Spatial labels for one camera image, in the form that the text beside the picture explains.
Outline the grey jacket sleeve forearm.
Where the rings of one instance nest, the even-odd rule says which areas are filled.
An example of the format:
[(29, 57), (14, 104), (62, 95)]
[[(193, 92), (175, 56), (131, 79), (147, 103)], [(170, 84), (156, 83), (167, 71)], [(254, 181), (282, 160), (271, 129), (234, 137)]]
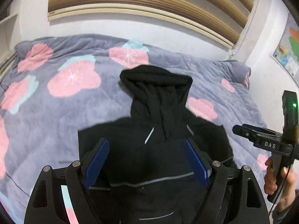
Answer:
[(272, 218), (273, 223), (281, 223), (284, 217), (288, 214), (291, 209), (296, 197), (298, 196), (298, 190), (295, 188), (285, 188), (279, 203), (275, 207)]

